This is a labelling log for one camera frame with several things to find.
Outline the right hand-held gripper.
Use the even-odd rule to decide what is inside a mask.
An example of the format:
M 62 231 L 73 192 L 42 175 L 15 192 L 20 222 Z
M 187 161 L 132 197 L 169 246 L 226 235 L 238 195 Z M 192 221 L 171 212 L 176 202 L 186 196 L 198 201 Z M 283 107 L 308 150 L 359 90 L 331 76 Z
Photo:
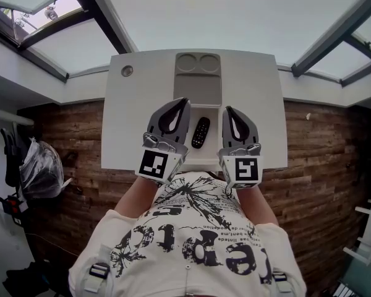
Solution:
M 263 157 L 254 122 L 241 111 L 227 106 L 222 119 L 223 147 L 219 164 L 230 189 L 243 189 L 262 182 Z

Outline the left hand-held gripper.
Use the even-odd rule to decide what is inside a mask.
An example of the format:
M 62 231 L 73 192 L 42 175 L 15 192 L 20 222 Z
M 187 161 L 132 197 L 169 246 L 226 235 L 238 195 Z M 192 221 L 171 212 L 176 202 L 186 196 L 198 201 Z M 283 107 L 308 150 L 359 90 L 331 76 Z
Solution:
M 135 169 L 137 176 L 157 184 L 171 183 L 189 152 L 183 143 L 189 129 L 190 109 L 189 99 L 179 98 L 152 114 L 143 134 L 141 162 Z

